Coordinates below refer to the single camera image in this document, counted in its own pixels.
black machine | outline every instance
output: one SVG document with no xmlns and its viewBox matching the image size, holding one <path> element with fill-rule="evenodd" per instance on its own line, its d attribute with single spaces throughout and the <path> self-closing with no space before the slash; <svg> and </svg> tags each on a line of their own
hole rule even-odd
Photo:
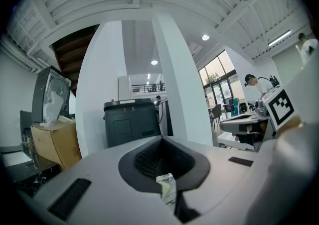
<svg viewBox="0 0 319 225">
<path fill-rule="evenodd" d="M 32 100 L 32 124 L 69 115 L 71 81 L 55 67 L 42 70 L 36 79 Z"/>
<path fill-rule="evenodd" d="M 107 102 L 104 114 L 108 147 L 160 135 L 156 108 L 151 99 Z"/>
<path fill-rule="evenodd" d="M 258 79 L 263 78 L 266 79 L 268 81 L 271 82 L 271 84 L 273 85 L 273 87 L 276 87 L 277 85 L 279 85 L 279 81 L 277 80 L 276 76 L 270 76 L 270 78 L 266 78 L 266 77 L 258 77 Z"/>
</svg>

fluorescent light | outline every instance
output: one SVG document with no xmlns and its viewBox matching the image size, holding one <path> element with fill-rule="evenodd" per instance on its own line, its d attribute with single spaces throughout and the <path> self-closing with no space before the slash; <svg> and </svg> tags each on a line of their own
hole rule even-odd
<svg viewBox="0 0 319 225">
<path fill-rule="evenodd" d="M 290 35 L 292 31 L 288 30 L 285 34 L 281 35 L 280 37 L 278 37 L 277 39 L 275 39 L 274 41 L 272 41 L 271 43 L 268 44 L 268 47 L 272 46 L 273 44 L 277 43 L 278 41 L 280 41 L 281 39 L 283 39 L 284 37 Z"/>
<path fill-rule="evenodd" d="M 206 35 L 206 34 L 203 35 L 202 39 L 203 39 L 204 41 L 208 40 L 208 39 L 209 39 L 209 35 Z"/>
</svg>

window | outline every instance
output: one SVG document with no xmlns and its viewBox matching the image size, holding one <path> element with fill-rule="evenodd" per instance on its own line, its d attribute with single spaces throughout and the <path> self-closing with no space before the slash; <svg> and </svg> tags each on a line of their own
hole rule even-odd
<svg viewBox="0 0 319 225">
<path fill-rule="evenodd" d="M 211 89 L 211 87 L 208 87 L 204 91 L 207 95 L 207 98 L 206 98 L 207 106 L 214 107 L 215 106 L 215 98 L 214 98 L 213 90 Z"/>
<path fill-rule="evenodd" d="M 221 63 L 218 58 L 215 58 L 212 62 L 207 64 L 205 68 L 209 75 L 210 82 L 213 82 L 215 79 L 225 75 L 223 67 L 221 66 Z"/>
<path fill-rule="evenodd" d="M 203 85 L 209 84 L 205 68 L 200 70 L 199 74 L 200 74 L 200 78 L 201 78 L 201 81 L 202 81 Z"/>
<path fill-rule="evenodd" d="M 223 51 L 220 55 L 218 55 L 218 58 L 223 65 L 226 73 L 229 73 L 230 71 L 235 69 L 226 51 Z"/>
<path fill-rule="evenodd" d="M 238 98 L 238 99 L 245 99 L 245 95 L 244 95 L 244 91 L 243 88 L 240 84 L 238 75 L 232 75 L 231 77 L 228 78 L 229 82 L 230 82 L 230 87 L 231 87 L 231 91 L 233 92 L 233 96 L 234 98 Z"/>
<path fill-rule="evenodd" d="M 221 89 L 223 91 L 224 98 L 225 99 L 231 98 L 231 93 L 230 93 L 230 89 L 229 89 L 229 85 L 228 85 L 227 80 L 221 82 L 220 86 L 221 86 Z"/>
<path fill-rule="evenodd" d="M 208 107 L 225 104 L 226 99 L 244 99 L 244 92 L 233 63 L 226 51 L 199 71 Z"/>
</svg>

wooden staircase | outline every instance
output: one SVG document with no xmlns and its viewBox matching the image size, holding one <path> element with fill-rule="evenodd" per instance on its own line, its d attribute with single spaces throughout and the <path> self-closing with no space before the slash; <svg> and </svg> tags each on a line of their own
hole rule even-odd
<svg viewBox="0 0 319 225">
<path fill-rule="evenodd" d="M 76 95 L 79 74 L 86 50 L 98 25 L 83 28 L 52 44 L 60 71 L 71 81 L 71 91 Z"/>
</svg>

desk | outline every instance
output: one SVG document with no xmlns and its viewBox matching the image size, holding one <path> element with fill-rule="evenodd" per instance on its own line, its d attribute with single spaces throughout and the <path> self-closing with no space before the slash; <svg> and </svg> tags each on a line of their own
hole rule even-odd
<svg viewBox="0 0 319 225">
<path fill-rule="evenodd" d="M 232 136 L 232 134 L 230 132 L 225 132 L 225 133 L 221 134 L 220 136 L 218 136 L 217 141 L 219 143 L 222 143 L 226 146 L 236 148 L 238 150 L 246 150 L 246 149 L 255 150 L 254 146 L 252 146 L 250 144 L 241 143 L 239 141 L 236 141 L 235 136 Z"/>
<path fill-rule="evenodd" d="M 14 153 L 22 150 L 21 146 L 0 147 L 1 153 Z M 5 167 L 16 188 L 32 197 L 48 180 L 60 173 L 59 164 L 36 153 L 26 153 L 28 161 Z"/>
</svg>

